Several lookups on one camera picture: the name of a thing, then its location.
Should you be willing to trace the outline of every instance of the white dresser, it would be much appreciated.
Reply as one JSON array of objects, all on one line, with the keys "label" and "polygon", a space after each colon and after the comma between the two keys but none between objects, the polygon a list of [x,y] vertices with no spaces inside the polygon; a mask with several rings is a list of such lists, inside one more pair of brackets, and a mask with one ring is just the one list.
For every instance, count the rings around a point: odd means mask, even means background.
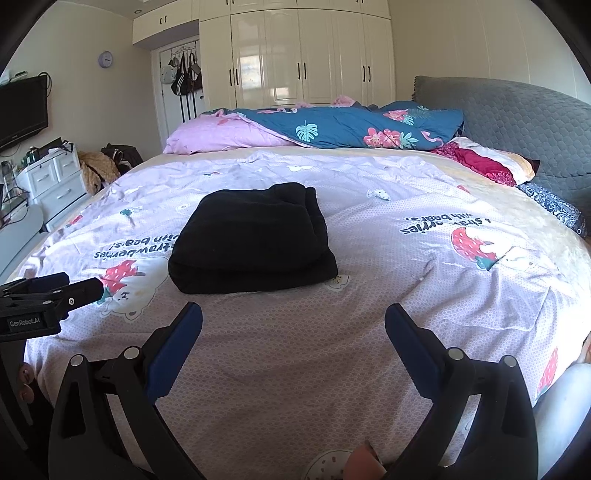
[{"label": "white dresser", "polygon": [[17,185],[29,193],[29,202],[39,205],[49,232],[90,196],[86,193],[76,146],[72,152],[51,150],[17,176]]}]

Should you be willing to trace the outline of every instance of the flower print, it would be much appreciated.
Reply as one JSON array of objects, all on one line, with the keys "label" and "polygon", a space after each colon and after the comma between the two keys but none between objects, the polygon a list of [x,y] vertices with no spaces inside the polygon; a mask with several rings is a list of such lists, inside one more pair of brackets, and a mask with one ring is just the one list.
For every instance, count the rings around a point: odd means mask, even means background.
[{"label": "flower print", "polygon": [[400,148],[400,132],[386,129],[384,130],[384,135],[388,138],[388,142],[390,143],[390,145],[386,148]]},{"label": "flower print", "polygon": [[387,138],[384,133],[378,132],[375,128],[368,128],[368,135],[363,138],[365,144],[373,148],[383,146],[384,141],[386,140]]},{"label": "flower print", "polygon": [[384,114],[384,116],[396,120],[397,122],[404,122],[404,117],[406,115],[408,115],[408,110],[391,110]]}]

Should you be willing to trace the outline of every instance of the strawberry print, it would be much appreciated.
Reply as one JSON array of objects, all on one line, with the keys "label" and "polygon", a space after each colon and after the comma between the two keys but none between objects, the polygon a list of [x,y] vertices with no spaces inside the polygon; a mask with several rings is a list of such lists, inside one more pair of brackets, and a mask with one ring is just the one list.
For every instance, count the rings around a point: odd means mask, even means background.
[{"label": "strawberry print", "polygon": [[484,253],[480,250],[482,245],[486,245],[477,236],[474,238],[466,234],[466,228],[457,228],[452,232],[452,245],[456,252],[471,262],[476,262],[479,268],[490,270],[499,260],[494,253]]},{"label": "strawberry print", "polygon": [[121,283],[123,278],[138,275],[138,268],[132,267],[134,263],[135,260],[125,260],[116,267],[107,268],[105,275],[100,277],[100,281],[105,286],[105,289],[109,290],[110,296],[125,287],[125,284]]},{"label": "strawberry print", "polygon": [[540,379],[540,383],[538,384],[537,396],[544,394],[546,390],[550,388],[552,382],[554,381],[554,376],[556,375],[556,367],[558,366],[558,349],[555,348],[550,355],[550,360],[548,361],[548,365],[546,365],[546,370],[544,370],[544,375]]}]

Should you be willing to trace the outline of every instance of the white wardrobe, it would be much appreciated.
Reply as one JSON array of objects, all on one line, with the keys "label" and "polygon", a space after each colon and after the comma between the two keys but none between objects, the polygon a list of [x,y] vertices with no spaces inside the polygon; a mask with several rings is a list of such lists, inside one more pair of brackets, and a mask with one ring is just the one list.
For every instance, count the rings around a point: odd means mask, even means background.
[{"label": "white wardrobe", "polygon": [[388,16],[385,0],[202,0],[206,107],[328,105],[340,94],[386,105],[395,92]]}]

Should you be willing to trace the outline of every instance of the leaf print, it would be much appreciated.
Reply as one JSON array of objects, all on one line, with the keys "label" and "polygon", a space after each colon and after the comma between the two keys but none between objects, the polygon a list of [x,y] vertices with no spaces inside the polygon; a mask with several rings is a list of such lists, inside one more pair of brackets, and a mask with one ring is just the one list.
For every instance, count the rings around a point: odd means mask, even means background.
[{"label": "leaf print", "polygon": [[315,137],[318,137],[318,125],[308,124],[305,120],[304,123],[305,125],[300,125],[295,129],[295,133],[302,142],[310,143]]},{"label": "leaf print", "polygon": [[418,138],[413,138],[413,134],[411,132],[407,133],[406,135],[404,132],[400,133],[400,148],[414,148],[415,143],[418,142]]}]

